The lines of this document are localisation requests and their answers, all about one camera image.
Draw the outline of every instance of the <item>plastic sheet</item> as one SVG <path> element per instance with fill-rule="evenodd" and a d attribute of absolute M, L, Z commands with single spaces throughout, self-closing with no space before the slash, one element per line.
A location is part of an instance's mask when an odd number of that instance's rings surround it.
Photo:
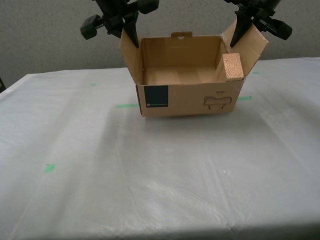
<path fill-rule="evenodd" d="M 233 113 L 172 118 L 126 68 L 27 75 L 0 95 L 0 239 L 319 239 L 319 68 L 259 61 Z"/>

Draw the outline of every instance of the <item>gray wall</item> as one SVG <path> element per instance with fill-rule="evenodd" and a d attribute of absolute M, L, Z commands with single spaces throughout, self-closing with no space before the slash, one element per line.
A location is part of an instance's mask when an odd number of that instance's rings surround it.
<path fill-rule="evenodd" d="M 236 6 L 223 0 L 161 0 L 160 8 L 140 15 L 141 37 L 193 31 L 217 35 L 236 18 Z M 294 28 L 283 41 L 266 34 L 263 59 L 320 57 L 320 1 L 283 0 L 275 17 Z M 84 40 L 83 21 L 100 10 L 92 0 L 0 0 L 0 77 L 9 87 L 26 74 L 72 69 L 124 67 L 119 40 L 100 29 Z"/>

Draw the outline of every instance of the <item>printed drawing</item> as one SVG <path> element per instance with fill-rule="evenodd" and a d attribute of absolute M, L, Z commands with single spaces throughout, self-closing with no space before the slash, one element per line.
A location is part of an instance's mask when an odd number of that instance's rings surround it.
<path fill-rule="evenodd" d="M 229 105 L 232 103 L 232 97 L 226 96 L 226 97 L 214 97 L 214 96 L 206 96 L 204 98 L 204 106 L 208 106 L 209 110 L 211 109 L 211 106 L 214 105 L 222 105 L 221 109 L 224 109 L 226 105 Z"/>

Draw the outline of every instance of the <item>open cardboard box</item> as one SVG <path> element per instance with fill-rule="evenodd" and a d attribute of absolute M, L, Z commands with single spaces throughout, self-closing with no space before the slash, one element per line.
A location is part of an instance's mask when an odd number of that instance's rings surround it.
<path fill-rule="evenodd" d="M 236 22 L 219 36 L 174 32 L 136 48 L 124 31 L 120 50 L 143 117 L 232 112 L 247 75 L 269 43 L 252 25 L 230 47 Z"/>

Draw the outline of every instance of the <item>black label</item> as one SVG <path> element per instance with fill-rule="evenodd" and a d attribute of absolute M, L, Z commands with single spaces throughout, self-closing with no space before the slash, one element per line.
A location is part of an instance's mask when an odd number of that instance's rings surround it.
<path fill-rule="evenodd" d="M 169 86 L 144 86 L 147 108 L 167 108 L 169 106 Z"/>

